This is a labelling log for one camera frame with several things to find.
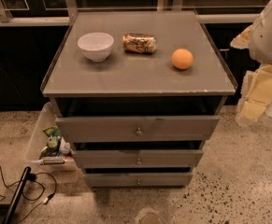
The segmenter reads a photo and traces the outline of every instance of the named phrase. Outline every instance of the can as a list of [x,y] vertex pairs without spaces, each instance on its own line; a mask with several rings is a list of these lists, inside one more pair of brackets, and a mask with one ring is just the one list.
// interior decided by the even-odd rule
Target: can
[[128,33],[123,36],[123,48],[136,53],[153,53],[156,50],[154,35]]

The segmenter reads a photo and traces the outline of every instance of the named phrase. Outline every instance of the gray drawer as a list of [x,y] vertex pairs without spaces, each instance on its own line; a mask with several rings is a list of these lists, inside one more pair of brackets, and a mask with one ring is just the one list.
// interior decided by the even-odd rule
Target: gray drawer
[[206,140],[218,116],[57,118],[66,142]]
[[202,150],[99,150],[77,151],[79,168],[195,167]]
[[192,173],[85,175],[89,187],[181,187],[188,185],[192,177]]

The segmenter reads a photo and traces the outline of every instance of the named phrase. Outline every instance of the plastic bin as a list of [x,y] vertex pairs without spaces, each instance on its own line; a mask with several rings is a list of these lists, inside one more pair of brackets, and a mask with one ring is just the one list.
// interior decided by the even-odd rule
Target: plastic bin
[[39,158],[42,149],[48,141],[48,137],[43,132],[43,129],[51,126],[55,126],[55,116],[51,103],[46,103],[43,106],[30,138],[24,163],[29,166],[36,165],[47,172],[77,170],[74,159],[70,155],[64,156],[60,154],[58,157]]

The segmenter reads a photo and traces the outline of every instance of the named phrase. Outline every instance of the white robot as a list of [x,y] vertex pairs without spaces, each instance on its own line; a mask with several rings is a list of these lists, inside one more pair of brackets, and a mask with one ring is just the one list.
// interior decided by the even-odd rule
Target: white robot
[[272,0],[254,21],[231,42],[236,49],[249,49],[260,68],[248,71],[244,77],[237,105],[236,121],[241,126],[251,125],[263,114],[272,117]]

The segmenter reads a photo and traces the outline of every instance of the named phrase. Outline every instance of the terrazzo floor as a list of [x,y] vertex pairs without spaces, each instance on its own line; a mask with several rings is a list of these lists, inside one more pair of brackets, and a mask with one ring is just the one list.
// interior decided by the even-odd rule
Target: terrazzo floor
[[[23,158],[39,112],[0,112],[0,164],[7,184],[21,177]],[[21,198],[12,223],[269,224],[272,223],[272,119],[248,127],[235,122],[236,107],[224,106],[221,120],[204,146],[204,156],[182,189],[90,189],[82,172],[54,172],[57,192],[42,175],[44,196]],[[33,173],[41,170],[33,167]],[[40,191],[28,184],[31,196]],[[8,202],[0,177],[0,193]]]

